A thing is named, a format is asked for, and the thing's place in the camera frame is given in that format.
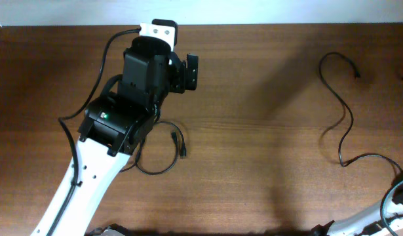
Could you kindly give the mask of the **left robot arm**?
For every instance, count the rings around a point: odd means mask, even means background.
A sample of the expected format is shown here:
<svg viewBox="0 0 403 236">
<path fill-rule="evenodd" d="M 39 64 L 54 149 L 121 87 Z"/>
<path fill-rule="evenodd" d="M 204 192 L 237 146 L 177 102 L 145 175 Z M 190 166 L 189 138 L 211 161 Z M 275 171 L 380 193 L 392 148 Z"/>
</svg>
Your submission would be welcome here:
<svg viewBox="0 0 403 236">
<path fill-rule="evenodd" d="M 195 90 L 199 57 L 180 60 L 173 45 L 139 36 L 112 77 L 84 109 L 72 160 L 33 235 L 84 235 L 108 187 L 158 121 L 171 92 Z"/>
</svg>

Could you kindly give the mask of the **black usb cable short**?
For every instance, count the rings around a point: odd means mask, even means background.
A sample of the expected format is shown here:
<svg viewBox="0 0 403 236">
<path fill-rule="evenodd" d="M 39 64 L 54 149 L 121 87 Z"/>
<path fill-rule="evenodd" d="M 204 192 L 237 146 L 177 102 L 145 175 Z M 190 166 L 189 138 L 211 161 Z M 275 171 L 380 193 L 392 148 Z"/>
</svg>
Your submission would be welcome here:
<svg viewBox="0 0 403 236">
<path fill-rule="evenodd" d="M 165 174 L 186 156 L 187 148 L 181 128 L 171 121 L 158 121 L 120 173 L 135 168 L 149 176 Z"/>
</svg>

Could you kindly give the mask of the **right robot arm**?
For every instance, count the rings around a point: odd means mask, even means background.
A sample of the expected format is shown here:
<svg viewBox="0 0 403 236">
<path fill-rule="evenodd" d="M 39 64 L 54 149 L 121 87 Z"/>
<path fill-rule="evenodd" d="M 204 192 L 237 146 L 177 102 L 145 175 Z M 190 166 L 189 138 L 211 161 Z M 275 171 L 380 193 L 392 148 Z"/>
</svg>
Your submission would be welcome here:
<svg viewBox="0 0 403 236">
<path fill-rule="evenodd" d="M 318 236 L 396 235 L 403 229 L 403 171 L 392 181 L 382 200 L 363 211 L 324 226 L 315 226 L 308 234 Z"/>
</svg>

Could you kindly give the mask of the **black usb cable long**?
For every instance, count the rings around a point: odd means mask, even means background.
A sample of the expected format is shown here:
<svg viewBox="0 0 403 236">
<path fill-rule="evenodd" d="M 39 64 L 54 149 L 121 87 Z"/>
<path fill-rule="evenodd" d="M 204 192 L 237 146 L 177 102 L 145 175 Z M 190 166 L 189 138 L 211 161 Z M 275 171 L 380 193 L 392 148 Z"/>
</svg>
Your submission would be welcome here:
<svg viewBox="0 0 403 236">
<path fill-rule="evenodd" d="M 349 160 L 346 160 L 346 161 L 343 159 L 342 145 L 343 145 L 343 142 L 344 142 L 345 138 L 347 137 L 347 135 L 350 133 L 350 131 L 353 128 L 355 118 L 354 118 L 354 115 L 353 115 L 353 111 L 351 110 L 349 105 L 346 103 L 346 101 L 344 101 L 344 99 L 342 99 L 342 97 L 330 86 L 330 84 L 327 82 L 327 80 L 323 76 L 323 72 L 322 72 L 323 63 L 330 56 L 338 56 L 338 57 L 340 57 L 343 61 L 345 61 L 346 63 L 348 63 L 350 65 L 350 67 L 351 67 L 351 69 L 353 71 L 353 77 L 355 79 L 361 78 L 361 74 L 360 74 L 358 66 L 350 58 L 348 58 L 347 56 L 345 56 L 344 54 L 342 54 L 340 52 L 336 52 L 336 51 L 327 52 L 319 60 L 319 63 L 318 63 L 318 77 L 320 79 L 320 82 L 329 90 L 329 92 L 332 95 L 334 95 L 334 97 L 340 103 L 341 108 L 343 110 L 343 115 L 341 116 L 341 118 L 338 121 L 336 121 L 334 124 L 332 124 L 331 126 L 326 128 L 324 130 L 324 132 L 321 134 L 321 137 L 323 137 L 330 130 L 332 130 L 335 127 L 337 127 L 338 125 L 340 125 L 343 122 L 343 120 L 345 119 L 346 114 L 349 114 L 349 117 L 350 117 L 349 126 L 347 127 L 347 129 L 343 133 L 343 135 L 341 136 L 341 138 L 339 140 L 339 143 L 338 143 L 338 147 L 337 147 L 337 157 L 338 157 L 339 165 L 342 168 L 346 168 L 349 165 L 351 165 L 354 162 L 357 162 L 358 160 L 361 160 L 361 159 L 378 158 L 378 159 L 383 159 L 386 162 L 388 162 L 388 164 L 390 164 L 392 166 L 395 174 L 401 173 L 403 171 L 403 168 L 396 161 L 394 161 L 393 159 L 391 159 L 391 158 L 389 158 L 389 157 L 387 157 L 385 155 L 381 155 L 381 154 L 378 154 L 378 153 L 363 153 L 363 154 L 357 155 L 356 157 L 353 157 L 352 159 L 349 159 Z"/>
</svg>

